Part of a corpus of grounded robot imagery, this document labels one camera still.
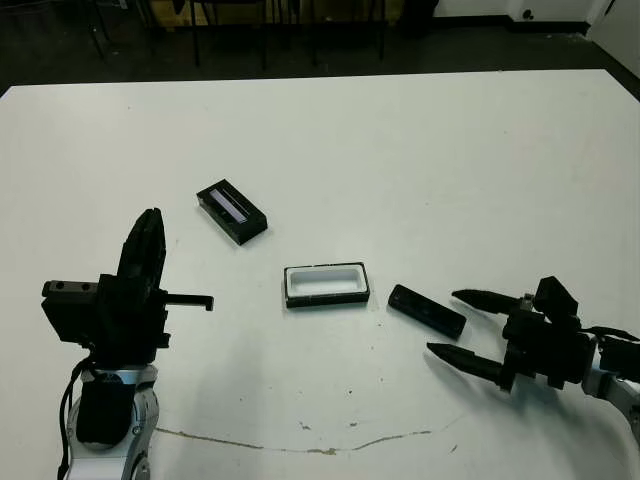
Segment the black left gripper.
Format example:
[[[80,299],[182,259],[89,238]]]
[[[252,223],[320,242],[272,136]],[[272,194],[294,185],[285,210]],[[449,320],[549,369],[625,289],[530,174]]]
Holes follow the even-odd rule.
[[[171,294],[159,288],[165,258],[162,213],[147,209],[123,244],[118,276],[45,282],[42,309],[59,339],[87,349],[97,363],[153,362],[156,351],[169,346],[170,334],[164,331],[169,306],[211,311],[214,304],[208,295]]]

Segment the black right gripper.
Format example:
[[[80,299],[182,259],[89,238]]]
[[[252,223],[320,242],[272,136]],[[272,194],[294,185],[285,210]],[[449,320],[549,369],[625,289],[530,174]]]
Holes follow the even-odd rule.
[[[549,386],[559,390],[566,382],[582,382],[594,353],[586,333],[550,323],[542,313],[516,308],[515,297],[477,289],[456,290],[452,296],[477,310],[509,314],[502,330],[507,349],[501,364],[456,345],[428,342],[427,348],[442,361],[507,392],[517,374],[530,378],[543,375]]]

